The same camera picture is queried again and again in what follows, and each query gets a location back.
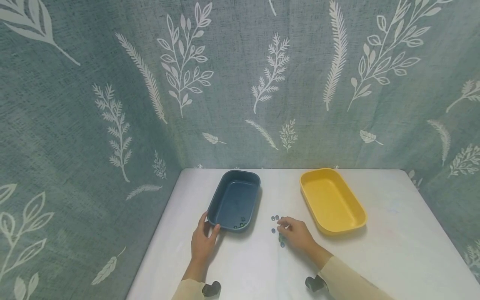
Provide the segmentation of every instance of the white table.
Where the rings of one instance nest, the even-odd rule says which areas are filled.
[[[168,300],[190,259],[190,241],[227,169],[185,169],[175,185],[127,299]],[[207,283],[222,300],[331,299],[304,284],[317,270],[288,245],[271,216],[304,220],[315,240],[397,300],[480,299],[480,286],[424,200],[400,170],[339,170],[368,214],[366,227],[323,236],[300,193],[305,169],[248,169],[262,180],[254,223],[222,232]]]

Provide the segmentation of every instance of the left hand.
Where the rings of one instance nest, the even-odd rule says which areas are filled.
[[[220,224],[216,224],[213,228],[212,235],[208,237],[211,224],[206,221],[207,212],[204,212],[198,226],[192,236],[192,261],[205,264],[213,253],[215,241],[220,232]]]

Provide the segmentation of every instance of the fabric backdrop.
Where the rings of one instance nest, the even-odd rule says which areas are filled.
[[[192,167],[404,169],[480,280],[479,15],[0,0],[0,298],[124,299]]]

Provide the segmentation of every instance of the plastic tray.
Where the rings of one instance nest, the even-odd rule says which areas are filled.
[[[346,233],[367,222],[367,213],[335,170],[323,168],[306,172],[300,186],[310,213],[324,234]]]
[[[220,180],[208,207],[208,221],[212,225],[220,224],[225,230],[244,231],[252,220],[259,190],[260,177],[257,174],[228,171]]]

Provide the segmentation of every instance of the hand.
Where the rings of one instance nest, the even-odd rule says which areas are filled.
[[[278,232],[283,234],[294,248],[308,252],[317,245],[305,222],[286,216],[278,220],[277,224],[280,225],[277,227]]]
[[[220,232],[220,224],[216,224],[213,228],[212,235],[208,237],[211,224],[206,221],[207,212],[204,212],[198,226],[192,236],[192,261],[206,263],[213,253],[215,241]]]

